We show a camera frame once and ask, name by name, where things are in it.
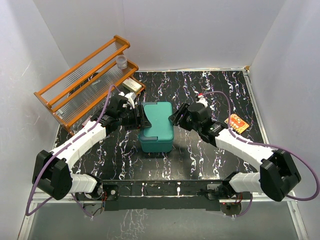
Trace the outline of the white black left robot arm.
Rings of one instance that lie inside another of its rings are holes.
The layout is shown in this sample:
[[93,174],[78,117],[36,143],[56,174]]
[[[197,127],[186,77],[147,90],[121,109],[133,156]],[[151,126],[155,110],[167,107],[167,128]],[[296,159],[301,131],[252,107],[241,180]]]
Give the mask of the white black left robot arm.
[[130,131],[150,128],[152,124],[141,102],[131,105],[128,97],[113,96],[107,106],[96,111],[73,137],[50,151],[38,153],[32,176],[33,187],[55,200],[75,193],[99,199],[103,195],[102,181],[89,173],[72,173],[72,168],[87,151],[120,126]]

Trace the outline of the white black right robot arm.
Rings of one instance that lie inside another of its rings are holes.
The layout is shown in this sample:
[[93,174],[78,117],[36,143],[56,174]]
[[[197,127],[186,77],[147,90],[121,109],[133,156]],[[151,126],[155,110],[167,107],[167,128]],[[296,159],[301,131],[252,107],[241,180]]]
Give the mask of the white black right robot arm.
[[256,169],[254,173],[233,172],[223,180],[223,194],[230,199],[243,192],[256,192],[280,202],[301,181],[287,151],[255,145],[232,133],[226,123],[212,120],[202,103],[184,103],[168,119],[174,126],[196,131],[204,142],[232,153]]

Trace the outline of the green medicine kit box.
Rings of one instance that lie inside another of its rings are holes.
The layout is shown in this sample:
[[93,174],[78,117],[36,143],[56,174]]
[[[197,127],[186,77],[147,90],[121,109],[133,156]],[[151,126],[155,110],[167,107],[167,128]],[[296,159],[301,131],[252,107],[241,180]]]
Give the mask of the green medicine kit box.
[[163,102],[144,102],[143,110],[151,127],[139,133],[142,151],[145,153],[168,153],[173,148],[174,127],[169,117],[173,114],[172,104]]

